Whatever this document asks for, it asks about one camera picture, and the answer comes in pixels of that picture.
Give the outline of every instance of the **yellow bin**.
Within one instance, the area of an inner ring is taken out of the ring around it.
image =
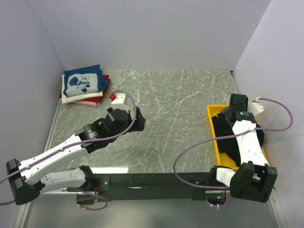
[[[220,105],[219,104],[213,104],[213,105],[211,104],[211,105],[207,106],[208,120],[209,120],[209,124],[210,124],[211,135],[212,135],[213,138],[215,137],[215,132],[214,132],[214,128],[213,128],[212,117],[217,116],[218,113],[220,113],[227,106],[228,105],[226,105],[226,104],[220,104]],[[216,160],[217,160],[217,164],[222,165],[222,166],[230,167],[233,170],[237,170],[238,167],[236,166],[235,162],[231,158],[229,158],[227,154],[219,153],[218,144],[217,144],[216,140],[213,141],[213,144],[214,144],[214,151],[215,151],[215,157],[216,157]],[[262,147],[262,152],[263,152],[265,158],[267,159],[263,147]]]

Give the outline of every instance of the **cartoon print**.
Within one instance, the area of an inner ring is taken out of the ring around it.
[[[69,85],[70,86],[77,86],[77,89],[81,89],[82,92],[86,92],[87,89],[90,87],[90,82],[89,80],[89,76],[81,76],[80,79],[81,81],[79,81],[79,79],[77,77],[73,77],[70,81],[69,81]]]

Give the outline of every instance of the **gray wall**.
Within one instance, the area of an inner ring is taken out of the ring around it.
[[[234,70],[270,0],[28,0],[64,69]]]
[[[276,188],[289,227],[303,227],[304,203],[304,1],[272,0],[233,74],[237,90],[250,98],[279,100],[294,114],[292,129],[266,133],[266,153],[278,169]],[[263,126],[282,127],[288,114],[263,102]]]
[[[6,161],[41,153],[54,116],[63,71],[25,0],[0,0],[0,179]],[[12,200],[8,181],[1,201]],[[0,207],[0,226],[12,227],[19,207]]]

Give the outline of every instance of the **cable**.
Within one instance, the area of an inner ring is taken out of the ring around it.
[[[130,100],[131,100],[131,102],[132,102],[133,109],[134,109],[134,117],[133,117],[133,119],[132,119],[131,124],[130,124],[124,131],[120,132],[120,133],[117,134],[117,135],[114,135],[114,136],[111,136],[111,137],[107,137],[107,138],[89,139],[89,140],[83,140],[83,141],[80,141],[80,142],[74,142],[74,143],[71,143],[71,144],[69,144],[69,145],[64,146],[64,147],[63,147],[64,150],[67,149],[67,148],[70,148],[70,147],[72,147],[72,146],[79,145],[79,144],[94,143],[94,142],[100,142],[100,141],[107,141],[107,140],[116,139],[116,138],[118,138],[119,136],[121,136],[121,135],[123,135],[123,134],[126,134],[126,133],[130,130],[130,128],[133,126],[133,124],[135,123],[135,120],[136,120],[136,114],[137,114],[137,113],[136,113],[136,104],[135,104],[135,101],[134,101],[134,99],[132,98],[132,96],[131,96],[128,92],[126,92],[126,91],[124,91],[124,90],[117,89],[117,90],[113,91],[112,93],[115,94],[115,93],[117,93],[117,92],[121,92],[121,93],[126,94],[126,95],[130,98]],[[31,164],[30,164],[30,167],[32,167],[32,166],[34,166],[34,165],[37,165],[37,164],[39,164],[39,163],[41,163],[41,162],[43,162],[44,160],[46,160],[46,159],[48,159],[48,158],[54,156],[55,154],[57,154],[57,153],[59,153],[59,152],[62,152],[62,150],[61,150],[61,149],[58,149],[58,150],[56,150],[56,151],[50,153],[48,156],[45,156],[44,158],[41,158],[41,159],[39,159],[39,160],[37,160],[37,161],[31,163]],[[15,171],[15,172],[9,174],[6,178],[4,178],[3,180],[0,181],[0,184],[2,184],[5,180],[11,178],[12,176],[14,176],[14,175],[16,175],[16,174],[18,174],[18,173],[23,172],[23,171],[26,170],[26,169],[27,169],[27,167],[24,167],[24,168],[22,168],[22,169],[20,169],[20,170],[17,170],[17,171]],[[82,191],[82,190],[80,190],[80,189],[76,189],[76,190],[77,190],[77,191],[80,191],[80,192],[82,192],[82,193],[84,193],[84,194],[91,195],[90,192]],[[101,198],[102,200],[104,200],[104,201],[105,201],[105,206],[102,207],[102,208],[99,208],[99,209],[94,209],[94,210],[101,210],[101,209],[105,208],[105,207],[107,206],[107,204],[108,204],[106,198],[104,198],[104,197],[102,197],[102,196],[96,196],[96,197]],[[15,200],[12,200],[12,201],[9,201],[9,202],[5,202],[5,203],[0,203],[0,206],[2,206],[2,205],[8,205],[8,204],[11,204],[11,203],[13,203],[13,202],[15,202]]]
[[[281,102],[278,102],[276,100],[272,100],[272,99],[268,99],[268,98],[259,98],[259,100],[264,100],[264,101],[270,101],[270,102],[274,102],[280,106],[282,106],[289,114],[289,117],[290,117],[290,123],[287,127],[285,128],[282,128],[282,129],[274,129],[274,128],[264,128],[264,127],[256,127],[255,130],[264,130],[264,131],[273,131],[273,132],[282,132],[282,131],[286,131],[288,130],[292,125],[293,125],[293,122],[294,122],[294,118],[293,118],[293,115],[291,113],[291,111],[284,105],[282,104]],[[198,146],[198,145],[201,145],[203,143],[206,143],[206,142],[210,142],[210,141],[213,141],[213,140],[222,140],[222,139],[231,139],[231,138],[236,138],[236,137],[239,137],[241,135],[244,135],[244,134],[247,134],[251,132],[251,130],[248,130],[248,131],[245,131],[243,133],[240,133],[240,134],[235,134],[235,135],[228,135],[228,136],[221,136],[221,137],[215,137],[215,138],[211,138],[211,139],[206,139],[204,141],[201,141],[189,148],[187,148],[186,150],[184,150],[183,152],[181,152],[177,158],[175,159],[174,163],[173,163],[173,173],[174,175],[177,177],[177,179],[179,179],[181,182],[185,183],[185,184],[188,184],[190,186],[193,186],[193,187],[196,187],[196,188],[201,188],[201,189],[229,189],[228,187],[216,187],[216,186],[203,186],[203,185],[198,185],[198,184],[193,184],[193,183],[190,183],[186,180],[184,180],[183,178],[180,177],[180,175],[176,172],[176,163],[177,161],[186,153],[188,152],[189,150],[193,149],[194,147]]]

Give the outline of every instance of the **tabletop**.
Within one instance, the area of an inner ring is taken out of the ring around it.
[[[115,89],[129,92],[146,119],[143,132],[127,133],[106,148],[65,163],[56,171],[88,165],[110,172],[172,172],[176,156],[191,145],[210,138],[207,106],[228,104],[235,85],[229,71],[116,70],[104,71],[111,84],[98,107],[60,104],[50,148],[65,141],[85,124],[105,117]],[[216,164],[212,142],[184,155],[179,172],[209,171]]]

